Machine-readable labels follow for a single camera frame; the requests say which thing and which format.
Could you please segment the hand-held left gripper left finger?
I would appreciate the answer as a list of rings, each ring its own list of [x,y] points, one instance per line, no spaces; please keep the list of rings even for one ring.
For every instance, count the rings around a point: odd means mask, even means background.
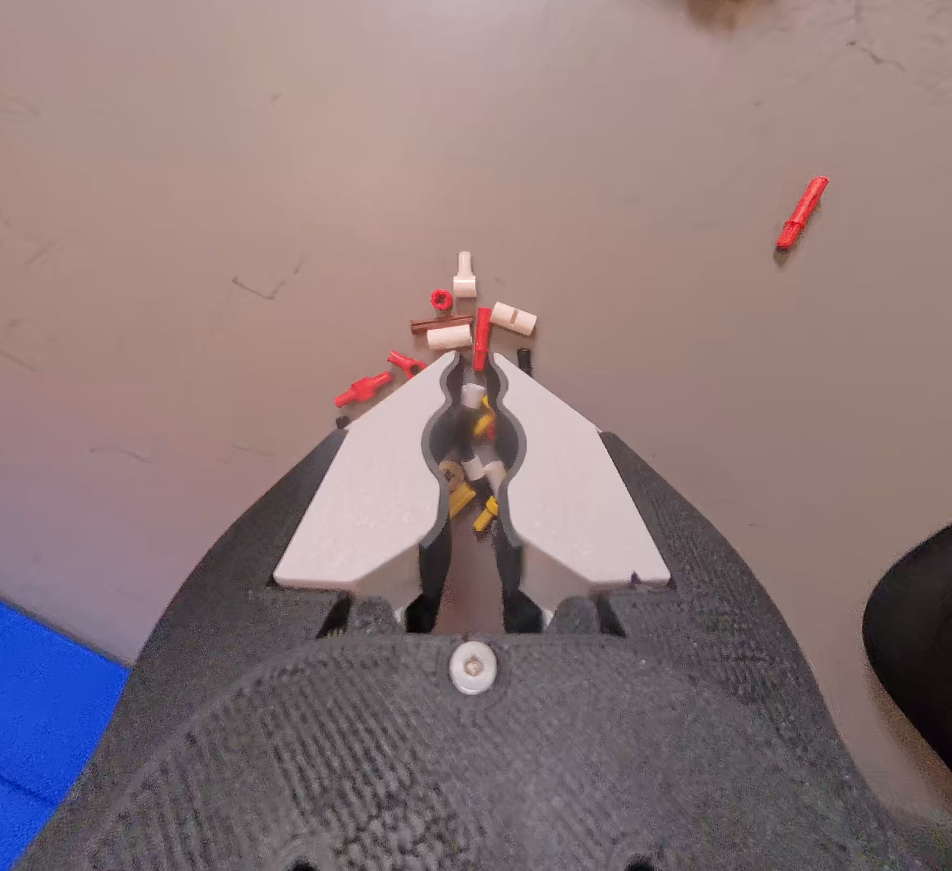
[[[272,579],[285,589],[377,596],[406,607],[422,593],[420,549],[438,538],[446,483],[428,438],[452,405],[445,354],[342,433]]]

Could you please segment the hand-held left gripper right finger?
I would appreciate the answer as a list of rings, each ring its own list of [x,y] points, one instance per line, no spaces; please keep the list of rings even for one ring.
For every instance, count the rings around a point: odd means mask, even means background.
[[[635,583],[667,586],[665,563],[602,431],[517,364],[494,354],[498,485],[493,542],[506,597],[539,607]]]

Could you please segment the pile of red white pieces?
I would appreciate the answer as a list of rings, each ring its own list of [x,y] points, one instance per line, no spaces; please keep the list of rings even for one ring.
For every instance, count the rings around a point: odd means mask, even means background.
[[[453,409],[453,443],[444,451],[439,469],[449,490],[449,516],[457,518],[476,501],[481,510],[473,520],[476,537],[488,536],[498,518],[498,493],[505,466],[497,460],[481,460],[477,446],[494,441],[496,412],[485,386],[480,382],[489,366],[489,352],[484,372],[478,374],[472,367],[474,321],[477,310],[478,286],[472,268],[469,251],[458,254],[457,273],[450,289],[435,288],[430,294],[433,315],[412,319],[411,334],[416,338],[426,337],[426,345],[435,354],[461,353],[471,349],[470,367],[474,380],[461,383],[457,397],[458,406]],[[537,324],[537,316],[530,311],[496,302],[492,309],[491,331],[505,329],[529,338]]]

